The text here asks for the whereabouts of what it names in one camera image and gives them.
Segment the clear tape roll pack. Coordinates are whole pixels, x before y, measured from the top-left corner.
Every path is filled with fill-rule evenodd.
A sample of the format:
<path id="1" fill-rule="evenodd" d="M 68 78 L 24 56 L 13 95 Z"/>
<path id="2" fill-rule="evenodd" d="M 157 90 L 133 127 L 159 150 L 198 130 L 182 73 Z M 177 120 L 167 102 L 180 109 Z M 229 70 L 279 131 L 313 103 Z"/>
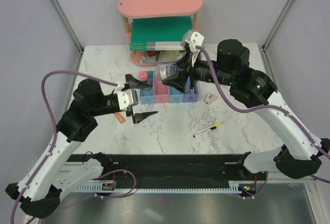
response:
<path id="1" fill-rule="evenodd" d="M 163 63 L 156 66 L 155 77 L 159 82 L 177 78 L 178 75 L 179 67 L 175 63 Z"/>

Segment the four-compartment pastel organizer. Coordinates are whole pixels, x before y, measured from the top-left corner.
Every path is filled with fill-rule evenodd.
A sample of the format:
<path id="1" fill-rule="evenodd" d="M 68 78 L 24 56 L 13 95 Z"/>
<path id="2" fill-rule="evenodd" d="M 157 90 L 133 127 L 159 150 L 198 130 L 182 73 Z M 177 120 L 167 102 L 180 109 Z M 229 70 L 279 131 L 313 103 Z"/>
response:
<path id="1" fill-rule="evenodd" d="M 191 103 L 198 101 L 198 86 L 195 85 L 193 89 L 190 89 L 190 79 L 187 80 L 186 91 L 182 93 L 154 79 L 154 71 L 147 71 L 147 73 L 152 82 L 152 88 L 150 90 L 139 90 L 139 100 L 141 104 Z"/>

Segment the pink crayon bottle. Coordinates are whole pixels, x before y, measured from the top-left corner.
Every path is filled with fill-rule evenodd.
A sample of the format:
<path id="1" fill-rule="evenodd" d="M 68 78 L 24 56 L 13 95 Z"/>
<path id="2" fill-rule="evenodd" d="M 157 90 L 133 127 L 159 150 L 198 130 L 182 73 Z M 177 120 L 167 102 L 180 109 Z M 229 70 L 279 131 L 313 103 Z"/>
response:
<path id="1" fill-rule="evenodd" d="M 143 88 L 143 90 L 150 90 L 152 88 L 152 82 L 150 81 L 149 75 L 146 71 L 141 71 L 139 73 L 140 81 L 147 84 L 148 87 Z"/>

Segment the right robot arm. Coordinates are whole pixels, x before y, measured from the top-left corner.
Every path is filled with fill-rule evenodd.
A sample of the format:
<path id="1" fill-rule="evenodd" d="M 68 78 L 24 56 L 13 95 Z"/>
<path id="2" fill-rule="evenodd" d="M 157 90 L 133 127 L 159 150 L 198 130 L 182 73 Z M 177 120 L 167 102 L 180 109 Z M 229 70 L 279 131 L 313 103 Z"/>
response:
<path id="1" fill-rule="evenodd" d="M 185 55 L 156 69 L 158 81 L 184 92 L 186 83 L 206 82 L 218 90 L 229 87 L 230 95 L 244 105 L 236 112 L 255 112 L 282 140 L 280 148 L 247 152 L 236 166 L 237 176 L 249 179 L 262 171 L 279 171 L 292 178 L 315 178 L 321 156 L 328 156 L 329 140 L 314 136 L 291 111 L 276 84 L 262 71 L 250 67 L 250 50 L 236 39 L 221 41 L 217 58 L 211 60 L 198 45 L 185 44 Z"/>

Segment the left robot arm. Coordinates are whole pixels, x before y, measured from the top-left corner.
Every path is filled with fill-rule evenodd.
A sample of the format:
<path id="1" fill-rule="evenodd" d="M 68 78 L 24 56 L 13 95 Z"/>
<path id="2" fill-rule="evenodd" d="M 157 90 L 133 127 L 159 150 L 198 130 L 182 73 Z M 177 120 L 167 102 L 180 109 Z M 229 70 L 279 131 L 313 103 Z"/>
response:
<path id="1" fill-rule="evenodd" d="M 59 122 L 45 93 L 46 80 L 55 74 L 73 74 L 84 78 L 73 92 L 74 100 Z M 113 170 L 111 159 L 102 152 L 93 154 L 78 169 L 58 177 L 57 174 L 67 159 L 90 133 L 98 126 L 96 117 L 126 112 L 134 124 L 140 123 L 154 112 L 134 114 L 138 105 L 138 89 L 150 88 L 146 81 L 132 75 L 125 76 L 125 82 L 112 83 L 84 73 L 58 70 L 44 76 L 41 83 L 42 97 L 51 118 L 53 137 L 32 170 L 19 182 L 10 183 L 5 189 L 15 200 L 10 223 L 14 223 L 17 208 L 34 219 L 44 219 L 52 214 L 60 202 L 78 187 L 90 180 L 108 179 L 118 170 Z"/>

